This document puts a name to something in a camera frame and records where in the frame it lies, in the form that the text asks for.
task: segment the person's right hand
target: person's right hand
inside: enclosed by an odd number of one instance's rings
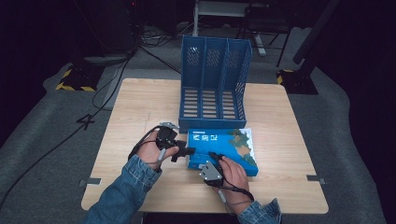
[[[224,187],[232,187],[234,185],[240,189],[249,191],[247,173],[240,164],[227,157],[222,157],[222,160],[219,160],[219,164],[223,170],[225,179],[229,182],[224,180]],[[225,196],[226,203],[238,216],[252,203],[250,198],[241,192],[228,189],[221,189],[221,192]]]

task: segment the book cover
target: book cover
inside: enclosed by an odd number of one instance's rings
[[[191,169],[202,169],[206,161],[217,164],[209,151],[223,154],[244,167],[248,176],[259,172],[254,159],[251,130],[246,129],[189,129],[188,147],[195,147],[195,153],[187,158]]]

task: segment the person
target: person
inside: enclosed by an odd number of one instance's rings
[[[131,223],[132,216],[145,201],[146,195],[162,174],[161,162],[158,161],[161,151],[155,144],[157,132],[151,133],[145,144],[127,161],[121,175],[102,193],[81,223]],[[166,149],[163,160],[175,155],[178,147]],[[227,181],[224,187],[232,185],[249,191],[245,170],[235,161],[223,157],[219,161]],[[276,199],[265,206],[253,202],[246,194],[227,189],[221,190],[227,205],[237,215],[242,224],[280,223],[281,212]]]

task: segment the black base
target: black base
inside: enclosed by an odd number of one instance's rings
[[[104,70],[105,68],[102,66],[90,65],[85,68],[76,68],[72,65],[64,73],[56,90],[96,91],[96,86]]]
[[[318,95],[311,77],[300,76],[299,71],[279,70],[276,78],[277,83],[284,86],[288,94]]]

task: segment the denim sleeve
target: denim sleeve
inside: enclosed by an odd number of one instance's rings
[[[132,216],[161,173],[153,171],[134,155],[81,223],[131,223]]]
[[[252,203],[238,219],[241,224],[279,224],[282,214],[277,199],[273,199],[265,206],[257,201]]]

